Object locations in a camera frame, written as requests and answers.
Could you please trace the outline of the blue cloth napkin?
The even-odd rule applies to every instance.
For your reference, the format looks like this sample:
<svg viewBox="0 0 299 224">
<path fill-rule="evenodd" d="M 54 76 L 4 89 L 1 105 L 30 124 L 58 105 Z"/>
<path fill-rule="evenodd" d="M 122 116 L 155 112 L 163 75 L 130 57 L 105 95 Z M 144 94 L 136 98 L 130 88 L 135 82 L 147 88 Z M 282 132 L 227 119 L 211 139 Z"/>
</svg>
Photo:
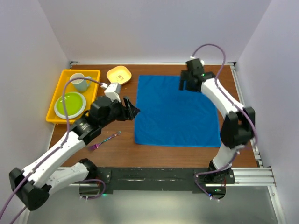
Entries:
<svg viewBox="0 0 299 224">
<path fill-rule="evenodd" d="M 217 109 L 202 93 L 179 90 L 179 76 L 138 79 L 134 140 L 168 147 L 220 147 Z"/>
</svg>

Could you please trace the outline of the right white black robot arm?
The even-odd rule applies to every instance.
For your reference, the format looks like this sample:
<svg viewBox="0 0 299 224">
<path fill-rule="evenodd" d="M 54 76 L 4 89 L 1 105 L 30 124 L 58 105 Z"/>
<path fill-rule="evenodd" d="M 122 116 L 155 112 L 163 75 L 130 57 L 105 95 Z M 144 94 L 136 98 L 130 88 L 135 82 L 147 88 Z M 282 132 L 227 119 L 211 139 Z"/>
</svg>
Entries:
<svg viewBox="0 0 299 224">
<path fill-rule="evenodd" d="M 240 150 L 255 137 L 255 110 L 245 107 L 233 98 L 213 72 L 204 71 L 198 58 L 186 62 L 186 70 L 182 70 L 180 74 L 179 89 L 202 93 L 215 105 L 224 119 L 219 151 L 210 161 L 208 170 L 196 175 L 202 181 L 219 183 L 229 174 L 232 161 Z"/>
</svg>

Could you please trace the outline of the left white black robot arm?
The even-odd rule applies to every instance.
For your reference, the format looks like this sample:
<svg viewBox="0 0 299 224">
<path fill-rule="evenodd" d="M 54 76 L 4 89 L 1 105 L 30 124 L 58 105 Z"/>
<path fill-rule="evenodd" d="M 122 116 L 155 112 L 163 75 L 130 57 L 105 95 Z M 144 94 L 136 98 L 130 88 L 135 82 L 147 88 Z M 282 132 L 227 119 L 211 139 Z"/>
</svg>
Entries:
<svg viewBox="0 0 299 224">
<path fill-rule="evenodd" d="M 67 129 L 64 136 L 50 150 L 23 169 L 9 173 L 13 193 L 30 211 L 40 208 L 54 192 L 73 182 L 96 180 L 95 165 L 84 159 L 67 169 L 62 175 L 56 170 L 73 154 L 101 134 L 101 130 L 114 121 L 133 120 L 140 112 L 129 100 L 111 100 L 98 97 L 89 110 Z"/>
</svg>

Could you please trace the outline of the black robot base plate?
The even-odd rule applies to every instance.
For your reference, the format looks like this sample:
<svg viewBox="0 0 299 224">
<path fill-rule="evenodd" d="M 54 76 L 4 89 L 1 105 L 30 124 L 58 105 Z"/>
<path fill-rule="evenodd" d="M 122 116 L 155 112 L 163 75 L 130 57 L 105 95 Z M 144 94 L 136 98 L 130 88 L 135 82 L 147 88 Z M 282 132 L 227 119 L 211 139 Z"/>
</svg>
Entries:
<svg viewBox="0 0 299 224">
<path fill-rule="evenodd" d="M 233 170 L 211 175 L 198 175 L 207 168 L 108 168 L 98 167 L 97 172 L 87 179 L 102 180 L 104 193 L 117 190 L 136 191 L 191 191 L 202 193 L 202 186 L 211 195 L 225 194 L 224 184 L 234 184 Z"/>
</svg>

